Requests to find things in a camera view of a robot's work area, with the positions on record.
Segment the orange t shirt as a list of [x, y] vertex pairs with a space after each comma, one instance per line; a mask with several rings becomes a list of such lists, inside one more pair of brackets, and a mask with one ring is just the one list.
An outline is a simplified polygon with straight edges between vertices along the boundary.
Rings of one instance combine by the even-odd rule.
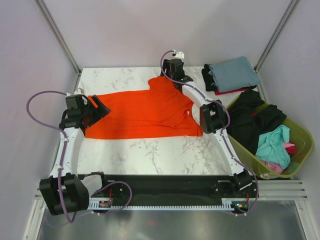
[[85, 137], [98, 140], [201, 137], [194, 103], [164, 76], [148, 80], [148, 90], [98, 95], [110, 113], [90, 126]]

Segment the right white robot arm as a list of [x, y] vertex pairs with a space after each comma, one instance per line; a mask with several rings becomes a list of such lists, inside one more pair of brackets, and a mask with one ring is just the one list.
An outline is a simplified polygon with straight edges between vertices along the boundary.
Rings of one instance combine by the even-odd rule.
[[258, 192], [258, 181], [253, 171], [240, 162], [234, 150], [227, 127], [231, 118], [226, 107], [219, 101], [206, 96], [185, 74], [184, 63], [180, 58], [160, 60], [161, 75], [173, 82], [173, 85], [184, 96], [188, 97], [199, 109], [199, 125], [206, 135], [215, 143], [224, 161], [226, 171], [233, 181], [229, 191], [235, 197], [242, 196], [248, 188]]

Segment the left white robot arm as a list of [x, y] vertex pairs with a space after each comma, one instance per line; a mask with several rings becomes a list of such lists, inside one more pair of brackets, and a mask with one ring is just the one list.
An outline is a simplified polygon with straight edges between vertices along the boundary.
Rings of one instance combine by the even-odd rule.
[[79, 153], [86, 131], [108, 115], [110, 109], [96, 95], [68, 95], [65, 102], [66, 110], [58, 126], [60, 143], [56, 160], [49, 177], [39, 183], [41, 195], [53, 216], [87, 210], [94, 193], [104, 197], [110, 191], [101, 171], [88, 173], [83, 178], [78, 176]]

